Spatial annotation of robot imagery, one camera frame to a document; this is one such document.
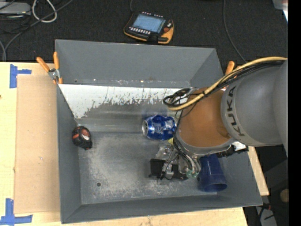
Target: blue cup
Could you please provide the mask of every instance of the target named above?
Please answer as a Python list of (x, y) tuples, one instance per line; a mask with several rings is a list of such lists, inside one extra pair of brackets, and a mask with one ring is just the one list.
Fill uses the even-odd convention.
[(227, 188), (227, 181), (216, 154), (199, 159), (201, 171), (199, 173), (199, 189), (206, 193), (219, 192)]
[(142, 123), (143, 135), (152, 140), (169, 140), (174, 136), (176, 123), (171, 116), (154, 115)]

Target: gray bin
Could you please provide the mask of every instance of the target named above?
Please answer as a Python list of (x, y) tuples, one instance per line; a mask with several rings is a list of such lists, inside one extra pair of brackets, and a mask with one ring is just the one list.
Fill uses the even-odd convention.
[[(148, 177), (162, 142), (143, 136), (143, 119), (173, 115), (163, 96), (221, 78), (214, 48), (56, 40), (55, 50), (64, 82), (57, 87), (62, 223), (262, 204), (247, 153), (220, 159), (228, 187), (218, 193), (200, 191), (195, 178), (158, 185)], [(78, 125), (91, 131), (90, 150), (71, 141)]]

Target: blue can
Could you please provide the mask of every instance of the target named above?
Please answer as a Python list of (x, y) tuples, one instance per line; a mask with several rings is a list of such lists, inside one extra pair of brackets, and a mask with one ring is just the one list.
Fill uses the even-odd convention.
[(143, 135), (152, 140), (169, 140), (174, 136), (176, 122), (171, 116), (154, 115), (142, 123)]

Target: black carpet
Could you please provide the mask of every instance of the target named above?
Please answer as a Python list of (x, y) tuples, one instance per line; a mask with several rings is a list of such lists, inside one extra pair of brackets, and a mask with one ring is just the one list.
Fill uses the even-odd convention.
[[(51, 1), (58, 9), (70, 0)], [(0, 41), (8, 46), (6, 61), (35, 62), (36, 57), (42, 57), (52, 63), (56, 39), (139, 43), (123, 33), (131, 16), (130, 2), (74, 0), (58, 12), (53, 23), (36, 23), (33, 16), (13, 20), (1, 16)], [(169, 46), (215, 48), (223, 71), (230, 60), (241, 65), (260, 57), (288, 57), (288, 23), (272, 0), (133, 0), (132, 7), (173, 19), (174, 35)], [(36, 6), (41, 18), (51, 12), (45, 0)], [(273, 154), (277, 150), (262, 149), (258, 153), (264, 171), (276, 165)], [(277, 163), (285, 159), (280, 157)], [(246, 210), (249, 225), (253, 225), (252, 211), (256, 210)]]

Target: yellow cable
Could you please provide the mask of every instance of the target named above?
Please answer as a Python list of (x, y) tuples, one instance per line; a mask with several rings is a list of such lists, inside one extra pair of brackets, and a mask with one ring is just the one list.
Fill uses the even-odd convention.
[(261, 62), (266, 62), (266, 61), (279, 61), (279, 60), (287, 60), (287, 58), (284, 58), (284, 57), (265, 57), (265, 58), (259, 58), (259, 59), (256, 59), (256, 60), (253, 60), (251, 62), (248, 62), (236, 69), (234, 69), (232, 72), (230, 72), (229, 74), (226, 74), (224, 75), (223, 77), (221, 77), (217, 82), (215, 82), (212, 86), (210, 86), (209, 88), (207, 88), (204, 93), (198, 95), (197, 97), (193, 98), (192, 100), (186, 102), (185, 104), (183, 105), (180, 105), (180, 106), (177, 106), (177, 107), (170, 107), (168, 106), (168, 109), (171, 110), (171, 111), (179, 111), (179, 110), (182, 110), (190, 105), (192, 105), (193, 103), (197, 102), (199, 99), (201, 99), (202, 97), (204, 97), (205, 95), (207, 95), (209, 92), (211, 92), (212, 90), (214, 90), (214, 88), (222, 81), (225, 81), (227, 80), (230, 76), (232, 76), (234, 73), (248, 67), (248, 66), (251, 66), (251, 65), (254, 65), (254, 64), (257, 64), (257, 63), (261, 63)]

